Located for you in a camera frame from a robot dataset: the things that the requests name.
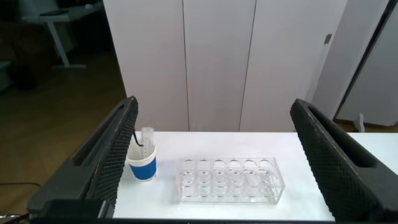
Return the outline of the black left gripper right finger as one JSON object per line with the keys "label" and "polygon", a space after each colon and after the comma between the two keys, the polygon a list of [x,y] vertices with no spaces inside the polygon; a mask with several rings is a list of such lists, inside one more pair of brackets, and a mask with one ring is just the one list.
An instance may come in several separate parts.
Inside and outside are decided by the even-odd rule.
{"label": "black left gripper right finger", "polygon": [[297,98],[290,116],[335,220],[397,221],[397,174],[309,102]]}

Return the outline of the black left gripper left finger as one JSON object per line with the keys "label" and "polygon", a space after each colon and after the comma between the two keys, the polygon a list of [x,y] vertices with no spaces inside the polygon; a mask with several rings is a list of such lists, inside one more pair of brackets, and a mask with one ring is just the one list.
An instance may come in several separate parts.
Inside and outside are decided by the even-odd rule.
{"label": "black left gripper left finger", "polygon": [[29,215],[39,216],[45,204],[53,200],[100,199],[114,207],[137,115],[135,97],[120,101],[29,199]]}

